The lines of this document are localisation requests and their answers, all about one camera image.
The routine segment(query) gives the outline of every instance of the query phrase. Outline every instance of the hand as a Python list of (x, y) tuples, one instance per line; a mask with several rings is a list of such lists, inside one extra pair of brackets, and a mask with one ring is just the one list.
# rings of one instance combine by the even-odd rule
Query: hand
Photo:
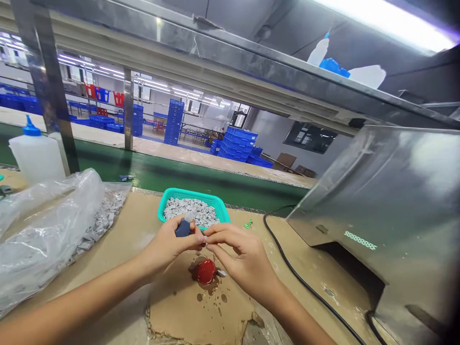
[[(282, 284), (274, 272), (259, 237), (230, 223), (220, 223), (205, 230), (207, 248), (246, 293), (263, 306), (276, 299)], [(237, 256), (228, 254), (218, 243), (233, 247)]]
[(149, 283), (158, 272), (164, 270), (180, 253), (189, 249), (196, 251), (203, 249), (201, 244), (205, 242), (205, 237), (200, 228), (195, 225), (195, 220), (190, 223), (192, 234), (186, 237), (176, 237), (175, 231), (184, 217), (185, 215), (179, 215), (167, 220), (147, 247), (135, 257), (146, 277), (146, 283)]

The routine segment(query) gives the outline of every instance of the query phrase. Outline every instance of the green conveyor belt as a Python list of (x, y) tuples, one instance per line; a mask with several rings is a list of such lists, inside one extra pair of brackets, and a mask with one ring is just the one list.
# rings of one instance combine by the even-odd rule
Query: green conveyor belt
[[(0, 163), (16, 165), (8, 140), (22, 134), (19, 127), (0, 124)], [(80, 169), (94, 168), (103, 181), (135, 175), (133, 186), (157, 192), (170, 187), (220, 197), (226, 204), (271, 211), (296, 204), (307, 190), (249, 176), (204, 168), (138, 152), (75, 140)]]

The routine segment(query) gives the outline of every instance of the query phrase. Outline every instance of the red glue blob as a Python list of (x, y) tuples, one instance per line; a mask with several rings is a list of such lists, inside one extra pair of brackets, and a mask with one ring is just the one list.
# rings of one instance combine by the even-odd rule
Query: red glue blob
[(210, 284), (214, 277), (216, 266), (212, 260), (206, 259), (198, 265), (197, 278), (201, 284)]

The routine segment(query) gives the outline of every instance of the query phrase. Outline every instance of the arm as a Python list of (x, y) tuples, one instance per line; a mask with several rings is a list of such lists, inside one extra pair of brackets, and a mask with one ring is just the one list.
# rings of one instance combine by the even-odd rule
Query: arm
[[(207, 248), (238, 285), (273, 314), (294, 344), (335, 344), (278, 279), (259, 237), (229, 223), (214, 225), (205, 235)], [(219, 243), (233, 247), (237, 256), (228, 254)]]
[(116, 304), (148, 284), (180, 253), (201, 250), (205, 240), (199, 228), (191, 236), (176, 238), (182, 216), (163, 224), (149, 245), (136, 257), (48, 302), (44, 306), (0, 325), (0, 344), (61, 344), (69, 334), (107, 313)]

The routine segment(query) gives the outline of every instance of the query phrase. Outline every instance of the blue glue tube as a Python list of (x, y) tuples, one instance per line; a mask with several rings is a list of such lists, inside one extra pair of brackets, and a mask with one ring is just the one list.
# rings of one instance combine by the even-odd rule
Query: blue glue tube
[(185, 237), (190, 235), (190, 223), (195, 219), (192, 212), (188, 212), (184, 218), (182, 218), (179, 227), (176, 230), (176, 237)]

